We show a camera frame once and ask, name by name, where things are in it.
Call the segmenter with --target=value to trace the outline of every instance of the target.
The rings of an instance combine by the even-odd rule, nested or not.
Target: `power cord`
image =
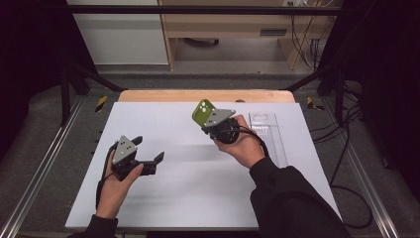
[[[339,168],[340,168],[340,165],[341,165],[341,163],[342,163],[342,161],[343,161],[343,158],[344,158],[344,155],[345,155],[345,153],[346,153],[346,151],[347,151],[347,148],[348,148],[348,146],[349,146],[349,143],[350,143],[350,123],[352,122],[352,121],[354,121],[356,118],[359,118],[360,116],[361,116],[361,114],[360,114],[360,110],[358,110],[358,111],[356,111],[356,112],[352,112],[355,108],[357,108],[357,107],[359,107],[359,105],[356,105],[356,106],[354,106],[354,107],[352,107],[352,108],[350,108],[349,110],[348,110],[348,112],[347,112],[347,115],[346,115],[346,120],[344,121],[344,126],[345,126],[345,128],[342,130],[342,132],[340,132],[340,134],[341,133],[343,133],[344,131],[346,131],[346,133],[347,133],[347,139],[346,139],[346,142],[345,142],[345,145],[344,145],[344,148],[343,148],[343,151],[341,152],[341,154],[340,154],[340,158],[339,158],[339,160],[338,160],[338,162],[337,162],[337,164],[336,164],[336,167],[334,168],[334,172],[333,172],[333,175],[332,175],[332,177],[331,177],[331,179],[330,179],[330,181],[329,181],[329,186],[330,186],[330,188],[335,188],[335,189],[341,189],[341,190],[345,190],[345,191],[348,191],[348,192],[350,192],[350,193],[352,193],[352,194],[354,194],[355,196],[357,196],[364,204],[365,204],[365,206],[366,206],[366,208],[367,208],[367,212],[368,212],[368,219],[367,219],[367,222],[365,223],[365,224],[362,224],[362,225],[355,225],[355,224],[350,224],[350,223],[347,223],[347,222],[345,222],[345,221],[343,221],[343,223],[346,225],[346,226],[348,226],[348,227],[352,227],[352,228],[357,228],[357,229],[363,229],[363,228],[366,228],[366,227],[369,227],[370,225],[371,225],[371,223],[372,223],[372,221],[373,221],[373,214],[372,214],[372,210],[371,210],[371,208],[370,208],[370,206],[369,206],[369,204],[368,204],[368,202],[359,194],[359,193],[357,193],[356,191],[354,191],[354,190],[352,190],[352,189],[350,189],[350,188],[348,188],[348,187],[345,187],[345,186],[341,186],[341,185],[334,185],[333,184],[333,182],[334,182],[334,180],[335,180],[335,178],[336,178],[336,175],[337,175],[337,172],[338,172],[338,170],[339,170]],[[332,123],[332,124],[330,124],[330,125],[328,125],[328,126],[326,126],[326,127],[324,127],[324,129],[326,129],[326,128],[328,128],[328,127],[330,127],[331,125],[334,125],[334,124],[336,124],[336,122],[334,122],[334,123]],[[331,135],[331,133],[332,132],[330,132],[330,133],[328,133],[326,136],[323,136],[323,137],[321,137],[321,138],[325,138],[325,137],[328,137],[329,135]]]

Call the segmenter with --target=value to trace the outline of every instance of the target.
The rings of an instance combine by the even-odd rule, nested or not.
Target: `cable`
[[[334,16],[328,16],[328,20],[330,20],[331,23],[336,22],[336,18]]]
[[[332,2],[334,2],[334,0],[331,0],[329,3],[325,4],[324,6],[320,6],[320,7],[327,7],[328,5],[330,5]],[[308,1],[303,1],[303,3],[306,5],[306,7],[312,7],[309,6]]]
[[[349,227],[352,227],[352,228],[358,228],[358,229],[362,229],[362,228],[366,228],[366,227],[368,227],[368,226],[370,226],[370,224],[371,224],[371,222],[372,222],[372,220],[373,220],[373,214],[372,214],[372,211],[371,211],[371,208],[370,208],[370,206],[368,205],[368,203],[367,203],[367,201],[360,195],[360,194],[358,194],[357,192],[355,192],[354,190],[351,190],[351,189],[349,189],[349,188],[347,188],[347,187],[344,187],[344,186],[340,186],[340,185],[333,185],[333,182],[334,182],[334,179],[336,178],[336,175],[337,175],[337,172],[338,172],[338,170],[339,170],[339,167],[340,167],[340,165],[341,165],[341,162],[343,161],[343,158],[344,158],[344,154],[346,153],[346,151],[347,151],[347,147],[349,146],[349,142],[350,142],[350,127],[349,127],[349,124],[350,124],[350,121],[351,121],[351,115],[352,114],[350,114],[350,112],[354,109],[354,108],[356,108],[356,107],[358,107],[359,105],[356,105],[356,106],[354,106],[354,107],[352,107],[351,109],[349,109],[349,111],[347,112],[347,115],[346,115],[346,120],[345,120],[345,123],[344,123],[344,125],[345,125],[345,129],[346,129],[346,132],[347,132],[347,139],[346,139],[346,143],[345,143],[345,145],[344,145],[344,148],[343,148],[343,151],[342,151],[342,153],[341,153],[341,155],[340,155],[340,158],[339,158],[339,161],[337,162],[337,165],[336,165],[336,167],[335,167],[335,169],[334,169],[334,172],[333,172],[333,175],[332,175],[332,177],[331,177],[331,179],[330,179],[330,182],[329,182],[329,185],[330,185],[330,188],[339,188],[339,189],[344,189],[344,190],[346,190],[346,191],[349,191],[349,192],[351,192],[351,193],[353,193],[354,195],[356,195],[364,204],[365,204],[365,206],[367,207],[367,211],[368,211],[368,214],[369,214],[369,218],[368,218],[368,220],[367,220],[367,223],[365,223],[365,224],[362,224],[362,225],[354,225],[354,224],[349,224],[349,223],[346,223],[346,222],[344,222],[344,224],[346,225],[346,226],[349,226]]]
[[[367,228],[368,226],[370,226],[370,224],[373,221],[373,213],[372,213],[372,210],[371,210],[370,206],[368,205],[368,202],[360,194],[358,194],[357,192],[355,192],[355,191],[353,191],[353,190],[351,190],[351,189],[349,189],[349,188],[347,188],[345,186],[330,185],[330,188],[338,188],[338,189],[342,189],[342,190],[346,190],[346,191],[351,192],[352,194],[356,195],[365,204],[365,206],[367,208],[367,212],[369,214],[369,217],[367,219],[367,223],[362,224],[362,225],[354,225],[354,224],[349,224],[349,223],[343,221],[343,223],[346,226],[349,226],[349,227],[352,227],[352,228],[356,228],[356,229],[363,229],[363,228]]]
[[[294,15],[290,15],[290,19],[291,19],[291,42],[293,43],[294,47],[299,52],[299,54],[302,56],[302,54],[303,54],[302,46],[299,43],[299,39],[297,39],[296,31],[294,29]],[[297,48],[296,43],[294,42],[295,38],[297,40],[297,45],[299,46],[299,49]]]
[[[361,112],[361,110],[358,110],[358,111],[355,111],[355,112],[353,112],[352,114],[350,114],[350,112],[353,110],[353,109],[355,109],[357,106],[354,106],[354,107],[352,107],[352,108],[350,108],[349,109],[349,111],[348,111],[348,113],[349,113],[349,117],[348,118],[346,118],[346,120],[344,121],[344,123],[348,123],[348,124],[350,124],[351,122],[353,122],[355,119],[357,119],[357,118],[359,118],[360,117],[360,114],[358,114],[358,113],[360,113]],[[323,129],[326,129],[326,128],[328,128],[328,127],[330,127],[331,125],[334,125],[334,124],[336,124],[337,122],[333,122],[332,124],[330,124],[330,125],[328,125],[328,126],[326,126],[326,127],[324,127],[324,128],[318,128],[318,129],[314,129],[314,130],[312,130],[312,131],[318,131],[318,130],[323,130]],[[321,137],[319,137],[319,138],[316,138],[316,139],[313,139],[312,141],[314,142],[314,143],[320,143],[319,141],[321,141],[321,140],[323,140],[323,139],[325,139],[325,138],[327,138],[328,136],[330,136],[330,135],[332,135],[335,131],[337,131],[337,130],[339,130],[339,129],[342,129],[342,127],[336,127],[335,129],[333,129],[332,131],[330,131],[329,133],[327,133],[326,135],[324,135],[324,136],[321,136]]]
[[[111,173],[109,176],[105,177],[103,180],[106,180],[107,178],[109,178],[110,176],[114,175],[115,172]]]
[[[330,138],[327,138],[327,139],[325,139],[325,140],[319,140],[319,141],[316,141],[316,142],[314,142],[314,144],[321,144],[321,143],[324,143],[324,142],[330,141],[330,140],[332,140],[332,139],[336,138],[337,136],[340,136],[341,134],[343,134],[343,132],[344,132],[344,131],[345,131],[345,130],[344,130],[344,129],[342,129],[339,133],[337,133],[337,134],[335,134],[335,135],[331,136]]]
[[[308,60],[308,57],[306,56],[306,52],[307,52],[307,50],[305,49],[305,54],[304,54],[304,56],[305,56],[305,58],[304,58],[304,60],[305,60],[305,62],[306,62],[306,64],[310,67],[310,68],[312,68],[312,69],[314,69],[315,70],[315,68],[309,63],[309,60]]]
[[[118,142],[116,142],[111,148],[109,148],[108,154],[106,155],[106,159],[105,159],[104,169],[102,171],[102,177],[101,177],[102,181],[104,181],[106,179],[105,176],[106,176],[106,171],[107,171],[107,168],[108,168],[108,160],[109,160],[109,157],[111,156],[111,152],[113,150],[116,150],[117,146],[118,146]]]
[[[264,155],[266,157],[269,157],[268,148],[266,147],[266,144],[263,141],[263,139],[259,135],[257,135],[255,132],[253,132],[252,130],[250,130],[249,128],[246,128],[246,127],[241,126],[241,125],[240,125],[240,127],[244,128],[246,130],[222,130],[222,131],[217,131],[217,133],[240,132],[240,133],[245,133],[245,134],[252,135],[252,136],[254,136],[260,142],[260,145],[262,147],[262,150],[263,150]]]
[[[311,58],[314,61],[314,69],[317,69],[317,61],[318,61],[318,47],[319,47],[319,39],[311,39],[311,44],[309,46],[309,50],[311,53]]]

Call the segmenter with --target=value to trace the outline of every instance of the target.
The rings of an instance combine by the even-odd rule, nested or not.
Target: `black cable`
[[[315,50],[314,50],[314,68],[315,70],[318,68],[317,62],[318,62],[318,48],[319,48],[319,39],[315,39]]]
[[[349,223],[343,221],[343,223],[346,226],[349,226],[349,227],[352,227],[352,228],[356,228],[356,229],[363,229],[363,228],[367,228],[367,227],[370,226],[370,224],[373,221],[373,213],[371,211],[370,206],[368,205],[368,202],[360,194],[358,194],[357,192],[355,192],[355,191],[353,191],[353,190],[351,190],[351,189],[349,189],[348,187],[345,187],[345,186],[330,185],[330,188],[338,188],[338,189],[342,189],[342,190],[346,190],[346,191],[351,192],[352,194],[356,195],[365,204],[365,206],[367,208],[367,212],[369,214],[369,217],[368,217],[367,222],[365,224],[362,224],[362,225],[354,225],[354,224],[349,224]]]
[[[343,134],[344,131],[345,131],[345,129],[342,129],[339,133],[331,136],[330,138],[327,138],[327,139],[322,140],[322,141],[316,141],[316,142],[314,142],[314,144],[320,144],[320,143],[324,143],[324,142],[330,141],[330,140],[336,138],[337,136],[340,136],[341,134]]]
[[[217,131],[217,133],[239,132],[239,133],[245,133],[245,134],[252,135],[260,142],[260,145],[262,147],[264,155],[266,157],[269,157],[268,148],[267,148],[265,142],[263,141],[263,139],[259,135],[257,135],[257,133],[253,132],[252,130],[250,130],[250,129],[244,127],[244,126],[240,126],[240,127],[244,128],[246,130],[223,130],[223,131]]]
[[[354,108],[356,108],[357,106],[354,106],[354,107],[352,107],[352,108],[350,108],[349,109],[349,111],[348,111],[348,113],[350,113]],[[360,115],[356,115],[357,113],[359,113],[359,112],[361,112],[361,110],[358,110],[358,111],[356,111],[356,112],[353,112],[352,114],[350,114],[349,115],[349,118],[346,118],[346,120],[344,120],[344,123],[351,123],[351,122],[353,122],[356,118],[358,118]],[[332,124],[330,124],[330,125],[328,125],[327,127],[324,127],[324,128],[318,128],[318,129],[314,129],[314,130],[312,130],[312,131],[317,131],[317,130],[322,130],[322,129],[326,129],[326,128],[328,128],[328,127],[330,127],[331,125],[334,125],[334,124],[336,124],[337,122],[333,122]],[[336,127],[334,130],[332,130],[331,132],[329,132],[329,133],[327,133],[326,135],[324,135],[324,136],[322,136],[322,137],[319,137],[319,138],[316,138],[316,139],[313,139],[312,141],[315,143],[315,142],[318,142],[318,141],[320,141],[320,140],[323,140],[323,139],[325,139],[325,138],[327,138],[328,136],[330,136],[330,135],[332,135],[335,131],[337,131],[337,130],[339,130],[339,129],[341,129],[342,127]]]
[[[294,15],[290,15],[290,19],[291,19],[291,42],[293,43],[294,48],[299,52],[300,56],[303,57],[302,45],[300,45],[299,39],[297,38],[297,34],[294,29]],[[294,40],[295,38],[297,40],[297,45],[299,46],[299,49],[296,46],[296,43]]]
[[[357,192],[355,192],[354,190],[351,190],[351,189],[349,189],[349,188],[347,188],[347,187],[344,187],[344,186],[340,186],[340,185],[333,185],[333,182],[334,182],[334,179],[336,178],[336,175],[337,175],[337,172],[338,172],[338,170],[339,170],[339,167],[340,167],[340,165],[341,165],[341,163],[342,163],[342,161],[343,161],[343,158],[344,158],[344,155],[345,155],[345,153],[346,153],[346,151],[347,151],[347,148],[348,148],[348,146],[349,146],[349,142],[350,142],[350,127],[349,127],[349,125],[350,125],[350,117],[351,117],[351,114],[350,114],[350,112],[354,109],[354,108],[356,108],[358,105],[356,105],[356,106],[354,106],[354,107],[352,107],[351,109],[349,109],[349,111],[347,112],[347,115],[346,115],[346,121],[345,121],[345,123],[344,123],[344,125],[345,125],[345,129],[346,129],[346,132],[347,132],[347,139],[346,139],[346,143],[345,143],[345,145],[344,145],[344,148],[343,148],[343,151],[342,151],[342,153],[341,153],[341,155],[340,155],[340,158],[339,158],[339,161],[337,162],[337,165],[336,165],[336,167],[335,167],[335,169],[334,169],[334,172],[333,172],[333,175],[332,175],[332,177],[331,177],[331,179],[330,179],[330,182],[329,182],[329,185],[330,185],[330,188],[339,188],[339,189],[344,189],[344,190],[346,190],[346,191],[349,191],[349,192],[351,192],[351,193],[353,193],[354,195],[356,195],[364,204],[365,204],[365,206],[367,207],[367,211],[368,211],[368,214],[369,214],[369,218],[368,218],[368,220],[367,220],[367,222],[365,223],[365,224],[363,224],[363,225],[354,225],[354,224],[349,224],[349,223],[346,223],[346,222],[344,222],[344,224],[346,225],[346,226],[349,226],[349,227],[352,227],[352,228],[358,228],[358,229],[362,229],[362,228],[366,228],[366,227],[369,227],[370,226],[370,224],[371,224],[371,222],[372,222],[372,219],[373,219],[373,214],[372,214],[372,211],[371,211],[371,208],[370,208],[370,206],[369,206],[369,204],[367,203],[367,201],[360,195],[360,194],[358,194]]]
[[[328,16],[328,20],[330,20],[331,23],[336,22],[336,18],[334,16]]]
[[[314,57],[314,39],[311,39],[311,44],[309,44],[309,53],[310,53],[310,55],[311,55],[311,58],[312,58],[312,60],[313,61],[315,61],[316,59],[315,59],[315,57]]]
[[[102,177],[101,180],[105,180],[105,176],[106,176],[106,169],[108,168],[108,161],[109,161],[109,157],[111,156],[111,152],[113,150],[116,150],[118,146],[118,142],[116,142],[111,148],[109,148],[108,154],[106,155],[106,160],[105,160],[105,165],[104,165],[104,169],[102,171]]]
[[[105,177],[103,180],[106,180],[107,178],[109,178],[110,176],[114,175],[115,172],[111,173],[109,176]]]

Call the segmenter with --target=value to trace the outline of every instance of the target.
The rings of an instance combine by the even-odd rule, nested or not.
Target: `person's right hand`
[[[234,118],[240,126],[250,129],[243,115],[238,115]],[[214,143],[220,151],[233,156],[242,166],[248,169],[264,158],[260,142],[250,134],[241,133],[238,140],[233,144],[223,144],[218,140],[214,140]]]

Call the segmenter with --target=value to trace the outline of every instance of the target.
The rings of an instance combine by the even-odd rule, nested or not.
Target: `black sleeve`
[[[279,169],[270,158],[250,169],[251,203],[262,237],[351,237],[342,220],[295,168]]]
[[[118,219],[105,219],[92,215],[89,226],[82,233],[75,233],[67,238],[115,238]]]

